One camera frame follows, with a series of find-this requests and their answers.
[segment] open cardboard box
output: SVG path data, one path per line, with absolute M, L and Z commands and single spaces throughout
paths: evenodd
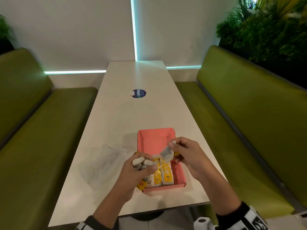
M 158 128 L 138 131 L 138 152 L 148 153 L 149 155 L 159 154 L 162 152 L 167 143 L 175 138 L 175 130 L 173 128 Z M 185 187 L 187 181 L 183 173 L 181 163 L 176 164 L 171 161 L 174 185 L 163 185 L 158 187 L 145 188 L 143 192 L 174 189 Z

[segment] clear plastic bag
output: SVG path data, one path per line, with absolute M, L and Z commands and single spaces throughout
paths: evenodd
M 103 145 L 101 148 L 91 148 L 88 158 L 78 165 L 78 169 L 92 189 L 102 189 L 115 183 L 127 158 L 125 148 L 111 149 Z

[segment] table top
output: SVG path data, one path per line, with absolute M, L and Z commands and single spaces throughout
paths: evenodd
M 135 89 L 146 96 L 133 98 Z M 67 174 L 49 226 L 84 221 L 93 214 L 115 183 L 121 166 L 103 188 L 84 181 L 78 165 L 102 146 L 125 148 L 127 157 L 137 150 L 137 133 L 142 129 L 172 127 L 176 136 L 199 142 L 209 159 L 224 176 L 193 116 L 162 61 L 110 62 L 102 81 L 78 149 Z M 120 212 L 122 215 L 209 202 L 201 184 L 182 164 L 184 188 L 142 193 L 135 191 Z

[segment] green bench backrest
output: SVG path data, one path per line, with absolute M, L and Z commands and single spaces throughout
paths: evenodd
M 210 47 L 197 78 L 307 205 L 307 92 L 217 46 Z
M 0 56 L 0 142 L 52 86 L 27 49 L 20 48 Z

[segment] cushion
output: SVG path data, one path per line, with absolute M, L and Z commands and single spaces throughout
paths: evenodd
M 264 218 L 290 214 L 293 207 L 196 82 L 175 84 L 239 198 L 252 205 Z
M 96 94 L 56 89 L 0 151 L 2 229 L 47 227 Z
M 197 78 L 307 206 L 306 90 L 217 46 L 210 47 Z
M 0 56 L 0 142 L 52 86 L 49 77 L 25 48 Z

